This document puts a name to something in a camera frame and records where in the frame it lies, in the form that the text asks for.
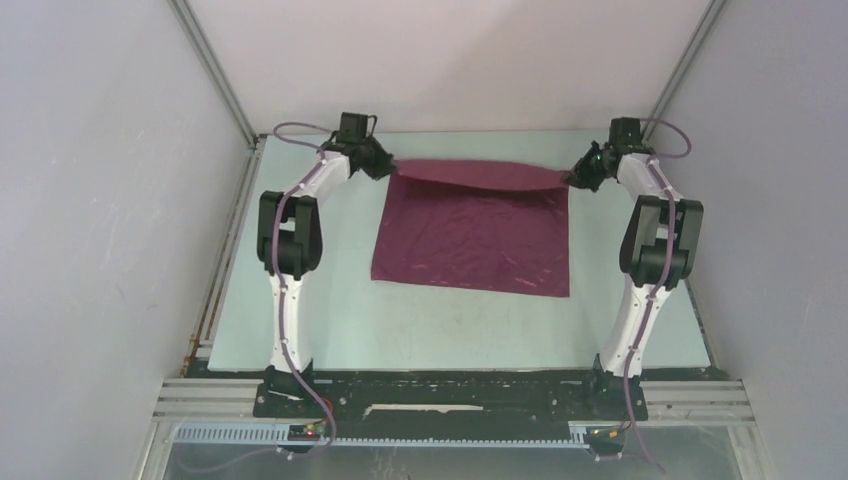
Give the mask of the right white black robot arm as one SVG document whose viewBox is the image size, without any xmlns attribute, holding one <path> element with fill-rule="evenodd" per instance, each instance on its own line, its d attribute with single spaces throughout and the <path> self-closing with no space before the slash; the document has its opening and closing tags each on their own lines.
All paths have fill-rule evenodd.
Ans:
<svg viewBox="0 0 848 480">
<path fill-rule="evenodd" d="M 607 141 L 592 142 L 562 176 L 563 184 L 592 192 L 613 179 L 633 202 L 618 257 L 624 293 L 612 333 L 581 392 L 583 408 L 596 418 L 610 416 L 622 396 L 637 389 L 658 313 L 694 268 L 704 214 L 701 202 L 672 186 L 661 168 L 670 156 L 648 144 L 643 123 L 634 117 L 612 119 Z"/>
</svg>

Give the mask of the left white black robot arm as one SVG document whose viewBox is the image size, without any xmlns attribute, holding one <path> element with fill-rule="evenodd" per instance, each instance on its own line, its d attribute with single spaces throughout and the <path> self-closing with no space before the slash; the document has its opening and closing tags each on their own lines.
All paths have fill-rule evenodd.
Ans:
<svg viewBox="0 0 848 480">
<path fill-rule="evenodd" d="M 396 171 L 394 156 L 375 137 L 376 115 L 343 112 L 334 130 L 319 128 L 328 138 L 314 144 L 288 138 L 273 129 L 277 139 L 315 152 L 315 161 L 301 179 L 283 191 L 260 195 L 256 253 L 271 283 L 274 340 L 264 385 L 292 416 L 304 416 L 316 403 L 308 374 L 313 365 L 304 323 L 301 291 L 323 255 L 319 206 L 340 185 L 362 172 L 381 180 Z"/>
</svg>

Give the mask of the maroon cloth napkin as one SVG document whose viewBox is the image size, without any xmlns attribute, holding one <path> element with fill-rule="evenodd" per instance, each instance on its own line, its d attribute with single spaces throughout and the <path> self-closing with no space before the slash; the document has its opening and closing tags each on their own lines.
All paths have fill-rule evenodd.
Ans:
<svg viewBox="0 0 848 480">
<path fill-rule="evenodd" d="M 562 176 L 508 161 L 399 161 L 372 279 L 569 297 L 569 189 Z"/>
</svg>

